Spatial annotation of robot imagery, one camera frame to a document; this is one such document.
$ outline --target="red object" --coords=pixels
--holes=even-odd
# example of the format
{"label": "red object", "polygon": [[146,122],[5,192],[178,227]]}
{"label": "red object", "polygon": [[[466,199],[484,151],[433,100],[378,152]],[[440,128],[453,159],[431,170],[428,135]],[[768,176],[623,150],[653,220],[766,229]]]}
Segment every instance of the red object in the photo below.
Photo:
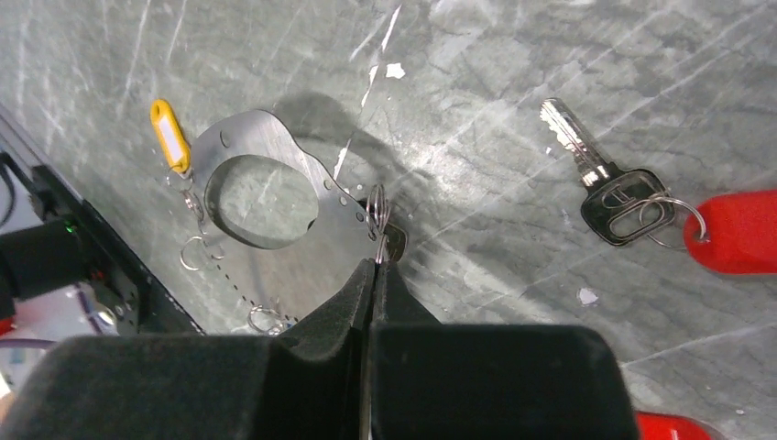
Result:
{"label": "red object", "polygon": [[642,440],[722,440],[720,433],[701,427],[697,422],[676,415],[637,412]]}
{"label": "red object", "polygon": [[699,264],[721,273],[777,273],[777,190],[719,195],[698,208],[708,241],[691,215],[685,245]]}
{"label": "red object", "polygon": [[0,319],[0,336],[14,330],[14,317]]}

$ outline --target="key tag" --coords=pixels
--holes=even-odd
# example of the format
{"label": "key tag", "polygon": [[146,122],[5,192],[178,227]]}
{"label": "key tag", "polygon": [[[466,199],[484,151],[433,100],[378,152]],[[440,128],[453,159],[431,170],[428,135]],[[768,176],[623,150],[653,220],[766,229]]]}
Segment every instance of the key tag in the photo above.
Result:
{"label": "key tag", "polygon": [[729,274],[777,273],[777,190],[719,195],[691,212],[683,238],[699,264]]}

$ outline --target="gray table surface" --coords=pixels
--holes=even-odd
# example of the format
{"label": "gray table surface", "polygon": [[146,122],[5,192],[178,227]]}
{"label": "gray table surface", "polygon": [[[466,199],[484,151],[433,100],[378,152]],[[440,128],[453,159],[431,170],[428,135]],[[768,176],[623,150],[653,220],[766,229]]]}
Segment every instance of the gray table surface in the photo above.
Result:
{"label": "gray table surface", "polygon": [[[538,117],[543,98],[562,97],[609,156],[655,170],[692,204],[775,188],[777,3],[27,0],[0,11],[0,102],[207,331],[243,331],[244,316],[220,302],[229,286],[217,276],[179,265],[196,226],[163,184],[148,122],[157,97],[190,138],[271,110],[330,171],[350,138],[338,182],[357,197],[387,185],[410,234],[401,267],[444,321],[588,325],[637,408],[777,438],[775,278],[721,277],[648,240],[601,241],[579,216],[572,157]],[[387,78],[394,63],[404,77]],[[307,220],[311,201],[249,165],[224,209],[293,235],[288,210]]]}

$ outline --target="metal plate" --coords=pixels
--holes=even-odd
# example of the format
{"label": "metal plate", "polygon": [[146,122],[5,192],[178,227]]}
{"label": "metal plate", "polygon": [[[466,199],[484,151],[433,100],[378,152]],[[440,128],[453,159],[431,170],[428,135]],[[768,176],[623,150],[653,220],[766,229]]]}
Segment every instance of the metal plate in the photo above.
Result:
{"label": "metal plate", "polygon": [[[232,158],[254,155],[284,163],[308,178],[318,197],[318,217],[299,240],[281,249],[262,249],[229,225],[218,197]],[[313,156],[300,149],[272,114],[252,110],[230,116],[192,143],[194,191],[207,213],[205,240],[224,257],[218,270],[232,284],[220,292],[246,316],[253,304],[272,307],[292,321],[302,319],[345,285],[362,259],[376,256],[378,240],[367,234],[367,212]]]}

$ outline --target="key blade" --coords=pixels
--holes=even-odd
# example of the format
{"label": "key blade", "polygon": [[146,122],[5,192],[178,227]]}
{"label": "key blade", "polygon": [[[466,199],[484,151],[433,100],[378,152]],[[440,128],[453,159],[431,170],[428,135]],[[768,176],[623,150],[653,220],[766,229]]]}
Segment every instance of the key blade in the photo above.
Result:
{"label": "key blade", "polygon": [[607,170],[607,162],[596,150],[594,137],[561,99],[548,98],[542,101],[540,119],[556,134],[564,149],[575,156],[580,178],[586,187],[612,178]]}

